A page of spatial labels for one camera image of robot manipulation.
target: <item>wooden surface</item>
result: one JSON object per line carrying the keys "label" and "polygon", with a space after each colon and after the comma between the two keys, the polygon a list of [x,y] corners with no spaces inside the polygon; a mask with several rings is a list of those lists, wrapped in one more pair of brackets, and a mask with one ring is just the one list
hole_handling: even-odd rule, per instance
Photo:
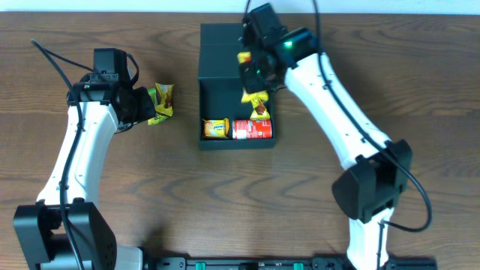
{"label": "wooden surface", "polygon": [[[276,97],[277,146],[200,152],[200,23],[238,14],[0,13],[0,269],[25,269],[12,227],[52,172],[65,135],[67,88],[30,44],[92,65],[117,47],[140,66],[138,86],[175,83],[175,115],[115,136],[100,184],[102,215],[122,245],[192,257],[344,253],[347,218],[331,185],[342,173],[313,117],[290,92]],[[290,29],[312,16],[282,15]],[[435,256],[441,269],[480,263],[480,17],[325,15],[324,44],[358,105],[414,151],[412,172],[433,202],[422,234],[389,230],[396,255]],[[72,82],[83,70],[61,64]],[[425,207],[409,185],[393,220],[418,226]]]}

